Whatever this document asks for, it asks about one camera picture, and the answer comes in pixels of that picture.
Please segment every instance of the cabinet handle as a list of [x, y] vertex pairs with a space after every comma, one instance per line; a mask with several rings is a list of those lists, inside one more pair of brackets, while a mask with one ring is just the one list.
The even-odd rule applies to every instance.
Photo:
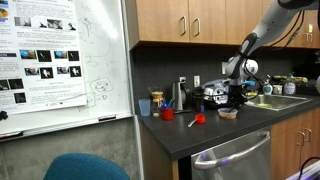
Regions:
[[197, 18], [196, 20], [194, 20], [194, 22], [198, 22], [198, 33], [194, 35], [198, 36], [200, 34], [200, 18]]
[[304, 137], [306, 136], [303, 132], [298, 132], [298, 134], [302, 135], [301, 137], [301, 141], [302, 143], [297, 143], [297, 145], [299, 146], [303, 146], [304, 145]]
[[183, 20], [183, 32], [181, 34], [181, 36], [183, 36], [187, 33], [187, 18], [183, 16], [180, 20]]
[[308, 37], [310, 36], [310, 41], [308, 43], [312, 43], [312, 34], [308, 33]]
[[310, 142], [310, 141], [311, 141], [312, 131], [311, 131], [311, 129], [304, 128], [305, 134], [307, 134], [306, 131], [309, 132], [309, 133], [308, 133], [308, 134], [309, 134], [309, 138], [308, 138], [308, 139], [305, 139], [304, 141], [305, 141], [305, 142]]
[[306, 35], [306, 40], [303, 42], [303, 44], [309, 43], [309, 33], [304, 33], [303, 35]]

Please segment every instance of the backsplash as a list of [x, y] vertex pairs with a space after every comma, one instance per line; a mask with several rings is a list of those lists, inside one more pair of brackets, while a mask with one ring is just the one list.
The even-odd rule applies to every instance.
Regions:
[[[172, 83], [186, 77], [193, 90], [193, 76], [199, 75], [201, 84], [227, 78], [221, 63], [227, 62], [237, 51], [235, 46], [218, 47], [138, 47], [131, 51], [131, 71], [136, 112], [138, 99], [149, 97], [148, 87], [161, 87], [166, 99], [171, 98]], [[260, 49], [256, 61], [257, 77], [264, 74], [287, 75], [297, 62], [304, 60], [304, 49]]]

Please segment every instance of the teal chair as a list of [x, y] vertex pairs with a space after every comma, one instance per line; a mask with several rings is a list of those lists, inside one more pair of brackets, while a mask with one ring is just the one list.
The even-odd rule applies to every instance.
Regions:
[[129, 180], [117, 164], [99, 156], [69, 153], [58, 156], [49, 166], [44, 180]]

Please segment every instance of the whiteboard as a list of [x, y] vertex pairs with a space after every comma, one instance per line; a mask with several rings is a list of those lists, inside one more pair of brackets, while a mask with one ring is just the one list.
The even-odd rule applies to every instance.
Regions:
[[75, 5], [87, 105], [9, 115], [0, 121], [0, 139], [132, 116], [121, 1], [75, 0]]

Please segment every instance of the kitchen counter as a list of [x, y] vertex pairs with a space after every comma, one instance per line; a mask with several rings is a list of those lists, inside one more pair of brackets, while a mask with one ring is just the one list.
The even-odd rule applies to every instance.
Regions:
[[140, 116], [139, 121], [163, 152], [171, 160], [178, 160], [320, 107], [320, 96], [298, 97], [312, 100], [281, 111], [244, 105], [234, 120], [220, 118], [217, 110], [205, 110], [206, 123], [195, 123], [191, 127], [188, 124], [197, 114], [195, 111], [175, 114], [171, 121], [151, 116]]

